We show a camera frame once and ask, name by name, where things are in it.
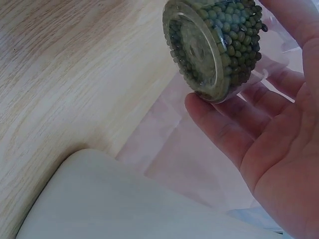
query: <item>white cutting board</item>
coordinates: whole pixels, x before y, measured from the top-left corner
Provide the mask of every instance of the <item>white cutting board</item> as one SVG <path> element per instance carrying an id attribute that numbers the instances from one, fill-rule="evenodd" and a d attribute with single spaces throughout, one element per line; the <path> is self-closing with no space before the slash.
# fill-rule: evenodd
<path id="1" fill-rule="evenodd" d="M 281 239 L 214 213 L 95 150 L 67 159 L 17 239 Z"/>

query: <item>wood grain surface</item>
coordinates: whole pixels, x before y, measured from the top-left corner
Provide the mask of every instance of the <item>wood grain surface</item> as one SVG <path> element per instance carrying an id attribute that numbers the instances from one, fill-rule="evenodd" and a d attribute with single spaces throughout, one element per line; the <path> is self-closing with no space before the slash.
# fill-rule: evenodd
<path id="1" fill-rule="evenodd" d="M 0 0 L 0 238 L 60 163 L 116 156 L 173 78 L 166 0 Z"/>

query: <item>hand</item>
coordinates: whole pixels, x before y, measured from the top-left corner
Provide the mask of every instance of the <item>hand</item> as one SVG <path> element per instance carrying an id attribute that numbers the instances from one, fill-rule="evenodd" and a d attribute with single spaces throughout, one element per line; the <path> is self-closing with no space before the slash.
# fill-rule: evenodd
<path id="1" fill-rule="evenodd" d="M 305 75 L 287 68 L 239 97 L 185 99 L 196 124 L 237 166 L 265 210 L 292 236 L 319 238 L 319 16 L 310 0 L 263 0 L 303 49 Z"/>

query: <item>plastic jar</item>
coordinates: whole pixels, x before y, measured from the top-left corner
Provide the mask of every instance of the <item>plastic jar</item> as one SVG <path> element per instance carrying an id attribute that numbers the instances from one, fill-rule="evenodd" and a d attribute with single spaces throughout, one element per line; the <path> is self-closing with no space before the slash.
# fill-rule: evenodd
<path id="1" fill-rule="evenodd" d="M 268 31 L 258 4 L 254 0 L 166 3 L 163 30 L 170 54 L 203 99 L 221 103 L 288 65 L 282 36 Z"/>

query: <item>table surface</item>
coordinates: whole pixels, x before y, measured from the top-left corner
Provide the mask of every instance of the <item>table surface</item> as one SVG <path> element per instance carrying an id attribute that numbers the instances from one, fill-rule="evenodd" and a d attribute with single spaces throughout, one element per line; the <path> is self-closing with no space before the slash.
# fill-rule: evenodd
<path id="1" fill-rule="evenodd" d="M 173 78 L 165 2 L 1 1 L 1 238 L 68 155 L 116 156 Z"/>

